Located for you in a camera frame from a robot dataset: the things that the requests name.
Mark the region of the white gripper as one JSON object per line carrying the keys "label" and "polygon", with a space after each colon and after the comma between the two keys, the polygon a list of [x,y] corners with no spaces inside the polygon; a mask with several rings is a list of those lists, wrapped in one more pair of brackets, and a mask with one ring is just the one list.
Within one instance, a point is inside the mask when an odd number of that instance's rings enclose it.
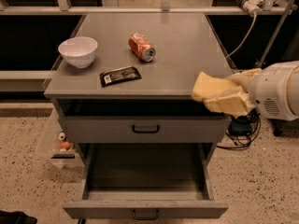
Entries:
{"label": "white gripper", "polygon": [[239,86],[206,98],[209,111],[238,118],[256,107],[268,119],[299,119],[298,61],[246,70],[227,79]]}

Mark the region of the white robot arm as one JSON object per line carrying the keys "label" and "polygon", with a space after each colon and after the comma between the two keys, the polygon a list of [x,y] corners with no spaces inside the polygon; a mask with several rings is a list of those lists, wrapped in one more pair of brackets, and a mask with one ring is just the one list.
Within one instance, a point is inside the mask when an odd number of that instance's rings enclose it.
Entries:
{"label": "white robot arm", "polygon": [[204,100],[212,112],[235,118],[256,109],[268,119],[299,119],[299,62],[274,63],[227,77],[237,87]]}

